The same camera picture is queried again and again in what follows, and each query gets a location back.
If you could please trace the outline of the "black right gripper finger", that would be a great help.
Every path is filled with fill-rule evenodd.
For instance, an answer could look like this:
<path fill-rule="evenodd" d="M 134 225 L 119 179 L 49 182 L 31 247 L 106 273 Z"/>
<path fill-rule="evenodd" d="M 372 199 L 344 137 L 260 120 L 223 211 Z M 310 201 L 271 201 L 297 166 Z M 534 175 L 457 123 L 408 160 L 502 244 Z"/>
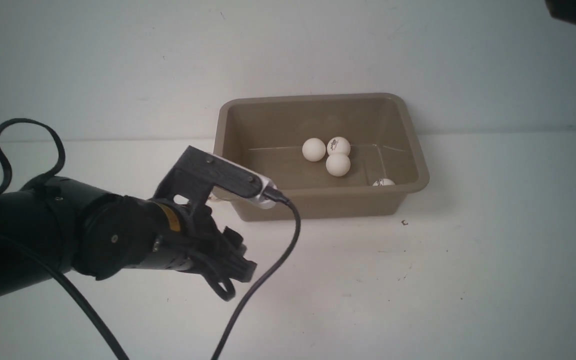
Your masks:
<path fill-rule="evenodd" d="M 551 18 L 576 25 L 576 0 L 545 0 Z"/>

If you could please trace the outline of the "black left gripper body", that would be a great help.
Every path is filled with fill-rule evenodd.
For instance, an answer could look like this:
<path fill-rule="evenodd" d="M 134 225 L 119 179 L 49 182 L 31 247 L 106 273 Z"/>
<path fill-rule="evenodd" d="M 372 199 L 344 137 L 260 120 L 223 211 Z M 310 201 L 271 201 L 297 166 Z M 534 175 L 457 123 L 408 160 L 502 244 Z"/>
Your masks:
<path fill-rule="evenodd" d="M 199 213 L 191 215 L 188 205 L 155 198 L 153 210 L 154 269 L 198 275 L 211 286 L 252 280 L 258 265 L 245 258 L 242 235 L 230 227 L 220 230 L 210 207 L 202 205 Z"/>

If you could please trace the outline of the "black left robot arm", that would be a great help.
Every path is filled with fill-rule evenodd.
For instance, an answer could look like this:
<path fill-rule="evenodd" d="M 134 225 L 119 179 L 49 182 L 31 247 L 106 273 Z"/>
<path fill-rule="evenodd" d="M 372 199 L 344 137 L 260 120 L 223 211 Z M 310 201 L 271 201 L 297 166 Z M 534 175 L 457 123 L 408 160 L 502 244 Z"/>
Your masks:
<path fill-rule="evenodd" d="M 245 259 L 243 237 L 219 230 L 206 205 L 181 205 L 173 196 L 141 199 L 54 177 L 43 186 L 0 194 L 0 297 L 51 278 L 13 240 L 63 274 L 98 281 L 123 269 L 202 276 L 222 300 L 248 283 L 257 268 Z"/>

